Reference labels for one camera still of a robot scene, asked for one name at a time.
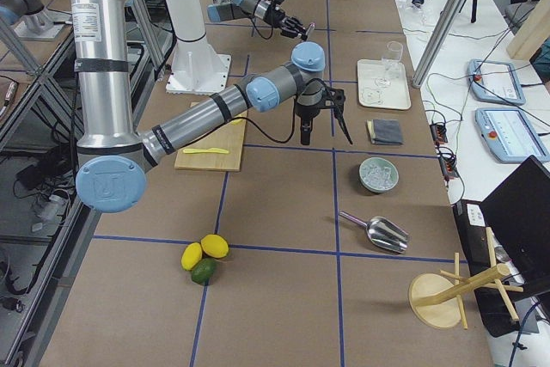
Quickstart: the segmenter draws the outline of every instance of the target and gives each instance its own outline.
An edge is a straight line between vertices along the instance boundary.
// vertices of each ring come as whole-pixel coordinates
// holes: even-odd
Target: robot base
[[[176,49],[166,91],[172,94],[209,95],[225,89],[230,55],[218,55],[207,44],[206,56]]]

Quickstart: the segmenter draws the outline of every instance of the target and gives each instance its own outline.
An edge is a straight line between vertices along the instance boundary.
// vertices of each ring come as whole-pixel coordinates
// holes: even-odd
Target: table
[[[426,0],[421,9],[409,7],[410,1],[399,0],[401,6],[399,12],[412,62],[416,66],[425,49],[427,36],[433,31],[439,12],[447,0]],[[445,39],[443,49],[431,67],[432,75],[427,77],[421,87],[428,120],[442,120],[440,114],[430,112],[432,109],[440,111],[447,121],[458,119],[459,113],[462,113],[463,116],[462,122],[451,121],[447,124],[448,146],[457,154],[457,167],[463,179],[463,184],[459,180],[452,180],[449,183],[449,200],[452,203],[461,196],[464,199],[483,200],[517,167],[516,164],[503,164],[495,160],[483,143],[474,122],[475,109],[500,107],[496,104],[476,101],[469,93],[467,80],[464,77],[470,59],[485,58],[495,46],[498,36],[486,36],[505,34],[503,41],[491,52],[490,60],[512,62],[517,68],[517,75],[522,84],[540,83],[541,81],[528,61],[509,58],[506,47],[513,39],[513,34],[506,32],[507,24],[493,0],[478,0],[477,22],[475,23],[470,22],[471,3],[472,0],[467,0],[462,12],[455,18],[449,32],[450,35]],[[468,36],[484,39],[471,39]],[[460,79],[452,80],[437,74]],[[524,88],[523,91],[527,102],[522,108],[543,121],[550,122],[550,96],[546,88],[540,85]],[[530,116],[529,120],[537,132],[550,131],[548,125],[543,125]],[[542,140],[548,145],[547,138],[542,138]],[[550,328],[544,323],[539,323],[539,327],[541,334],[522,337],[522,342],[525,340],[523,344],[528,343],[526,345],[529,351],[516,352],[515,365],[539,365],[542,360],[550,357],[547,346]],[[515,333],[506,334],[498,339],[490,338],[495,363],[508,364],[512,350],[510,342],[515,338]]]
[[[472,297],[468,331],[431,329],[409,308],[412,279],[452,271],[460,242],[420,95],[412,91],[405,112],[358,105],[358,59],[378,59],[389,40],[406,40],[394,0],[287,0],[284,9],[315,20],[311,40],[325,48],[325,80],[346,90],[355,144],[322,113],[310,147],[297,136],[269,143],[248,125],[240,173],[174,170],[175,154],[163,160],[135,208],[101,217],[75,283],[65,286],[70,297],[42,366],[492,365]],[[252,36],[248,22],[206,26],[217,52],[232,55],[230,81],[273,69],[296,44]],[[410,80],[407,54],[404,65]],[[165,82],[141,130],[197,100],[167,95]],[[282,137],[291,102],[250,116]],[[405,144],[370,144],[370,117],[398,119]],[[374,155],[400,171],[389,193],[368,193],[358,182],[359,163]],[[411,233],[409,250],[377,250],[360,228],[336,219],[338,210],[391,219]],[[180,257],[211,232],[228,239],[231,254],[201,287]]]

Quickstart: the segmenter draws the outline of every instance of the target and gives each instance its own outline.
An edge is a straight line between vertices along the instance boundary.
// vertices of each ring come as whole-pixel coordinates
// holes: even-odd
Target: wooden board
[[[243,112],[241,115],[247,116],[247,112]],[[245,120],[229,122],[211,135],[189,146],[189,148],[202,150],[220,148],[228,150],[229,154],[184,154],[183,150],[178,150],[174,168],[206,171],[240,171],[246,125],[247,122]]]
[[[550,35],[550,0],[540,0],[506,51],[512,59],[529,60]]]

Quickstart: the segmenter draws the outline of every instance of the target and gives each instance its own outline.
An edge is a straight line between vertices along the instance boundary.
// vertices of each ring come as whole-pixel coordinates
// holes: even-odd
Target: wooden stand
[[[468,328],[466,313],[461,295],[480,287],[496,288],[500,292],[506,308],[514,321],[518,321],[514,306],[506,290],[519,291],[522,287],[503,285],[501,279],[510,275],[506,264],[497,264],[492,240],[491,228],[487,227],[487,246],[491,267],[470,278],[459,273],[459,256],[455,253],[455,273],[441,271],[439,274],[421,274],[409,287],[409,303],[414,314],[425,324],[434,328],[452,328],[462,320],[464,329]],[[454,279],[453,284],[445,277]]]

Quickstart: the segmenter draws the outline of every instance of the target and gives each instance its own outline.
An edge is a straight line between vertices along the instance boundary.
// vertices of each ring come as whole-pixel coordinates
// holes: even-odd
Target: brown table surface
[[[357,60],[378,59],[389,40],[406,45],[394,0],[288,0],[283,7],[316,22],[311,40],[325,47],[325,79],[346,91],[355,144],[322,113],[309,147],[298,136],[272,144],[248,125],[239,173],[174,170],[175,154],[168,156],[149,173],[136,207],[101,218],[43,367],[492,365],[472,296],[465,297],[467,331],[427,327],[408,304],[413,278],[452,271],[461,247],[419,91],[411,89],[404,112],[358,105]],[[296,44],[278,34],[252,36],[248,21],[206,27],[217,52],[232,55],[234,81],[282,64]],[[408,54],[403,62],[410,78]],[[141,130],[197,100],[166,94],[165,82],[156,85]],[[281,138],[291,104],[251,117]],[[365,121],[375,117],[398,119],[405,144],[371,145]],[[375,154],[399,169],[389,193],[369,193],[358,182],[358,165]],[[395,256],[375,248],[359,227],[336,219],[338,210],[389,218],[411,234],[409,249]],[[212,232],[226,237],[231,253],[202,287],[180,257]]]

